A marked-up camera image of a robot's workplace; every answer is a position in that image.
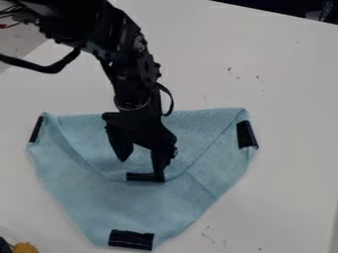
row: black tape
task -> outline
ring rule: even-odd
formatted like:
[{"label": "black tape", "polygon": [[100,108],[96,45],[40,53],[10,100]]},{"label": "black tape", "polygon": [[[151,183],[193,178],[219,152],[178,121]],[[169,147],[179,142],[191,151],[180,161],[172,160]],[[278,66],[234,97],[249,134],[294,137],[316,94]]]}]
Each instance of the black tape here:
[{"label": "black tape", "polygon": [[239,148],[248,146],[254,146],[256,147],[256,149],[259,148],[258,142],[256,140],[250,122],[244,121],[237,124],[237,137]]},{"label": "black tape", "polygon": [[151,251],[153,239],[153,233],[135,233],[130,231],[112,230],[108,245]]},{"label": "black tape", "polygon": [[36,123],[36,126],[34,127],[34,130],[32,132],[32,135],[31,135],[31,138],[30,138],[30,142],[31,143],[34,143],[36,142],[38,136],[39,136],[39,131],[40,131],[40,128],[42,127],[42,122],[43,122],[43,116],[40,116],[38,118],[38,121]]}]

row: black cable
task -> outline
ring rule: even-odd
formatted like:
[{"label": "black cable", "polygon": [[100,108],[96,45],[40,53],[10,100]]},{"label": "black cable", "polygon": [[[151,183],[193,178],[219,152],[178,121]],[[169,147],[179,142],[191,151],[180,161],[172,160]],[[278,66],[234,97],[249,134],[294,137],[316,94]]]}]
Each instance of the black cable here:
[{"label": "black cable", "polygon": [[13,17],[13,14],[1,16],[0,20],[5,19],[5,18],[9,18],[9,17]]},{"label": "black cable", "polygon": [[15,24],[8,25],[7,27],[0,28],[0,30],[1,30],[1,29],[8,29],[8,28],[13,28],[13,27],[16,27],[16,26],[20,25],[21,23],[23,23],[23,22],[22,22],[22,21],[20,21],[20,22],[17,22],[17,23],[15,23]]},{"label": "black cable", "polygon": [[72,62],[77,56],[80,55],[81,50],[78,48],[74,48],[70,53],[64,56],[62,59],[57,61],[56,63],[50,66],[41,66],[34,64],[29,61],[25,61],[23,59],[18,59],[15,57],[7,56],[0,53],[0,61],[3,61],[9,65],[22,67],[26,69],[31,69],[37,72],[46,73],[46,74],[56,74],[60,72],[67,64]]},{"label": "black cable", "polygon": [[15,8],[15,7],[18,7],[18,6],[17,6],[17,5],[12,5],[12,6],[10,6],[10,7],[7,7],[7,8],[5,8],[5,9],[1,10],[0,13],[7,12],[7,11],[9,11],[9,10]]}]

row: cable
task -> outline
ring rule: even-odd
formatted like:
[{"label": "cable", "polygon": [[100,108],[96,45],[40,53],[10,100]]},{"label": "cable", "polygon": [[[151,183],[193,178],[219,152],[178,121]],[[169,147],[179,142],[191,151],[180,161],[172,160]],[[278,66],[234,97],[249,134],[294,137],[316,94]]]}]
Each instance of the cable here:
[{"label": "cable", "polygon": [[0,17],[0,20],[5,19],[5,18],[9,18],[9,17],[13,17],[13,14],[1,16],[1,17]]},{"label": "cable", "polygon": [[17,22],[15,24],[12,24],[12,25],[5,25],[5,26],[1,26],[2,24],[0,24],[0,29],[8,29],[8,28],[13,28],[13,27],[16,27],[18,25],[20,25],[22,23],[22,21],[20,22]]}]

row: white table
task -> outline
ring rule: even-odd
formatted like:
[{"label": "white table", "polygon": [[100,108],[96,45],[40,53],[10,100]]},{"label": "white table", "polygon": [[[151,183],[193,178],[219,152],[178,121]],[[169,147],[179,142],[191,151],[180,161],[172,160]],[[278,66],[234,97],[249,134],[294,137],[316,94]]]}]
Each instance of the white table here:
[{"label": "white table", "polygon": [[[113,2],[143,27],[177,110],[245,107],[261,145],[245,177],[155,252],[330,252],[338,200],[338,27],[203,0]],[[69,51],[46,42],[27,59],[50,63]],[[113,108],[111,84],[86,53],[58,75],[14,67],[0,75],[0,224],[42,253],[112,252],[96,249],[65,215],[25,146],[42,111]],[[214,243],[201,236],[208,226]]]}]

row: light blue cloth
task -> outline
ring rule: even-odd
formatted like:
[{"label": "light blue cloth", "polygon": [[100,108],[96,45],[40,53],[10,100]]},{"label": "light blue cloth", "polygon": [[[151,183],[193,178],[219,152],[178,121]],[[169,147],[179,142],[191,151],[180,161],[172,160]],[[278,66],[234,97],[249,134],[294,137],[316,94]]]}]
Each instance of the light blue cloth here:
[{"label": "light blue cloth", "polygon": [[154,233],[153,247],[198,219],[245,173],[254,147],[238,148],[243,109],[175,112],[164,124],[178,137],[179,155],[167,182],[126,182],[126,173],[151,172],[150,152],[135,147],[125,163],[109,144],[101,115],[43,114],[29,143],[39,175],[68,215],[96,245],[112,229]]}]

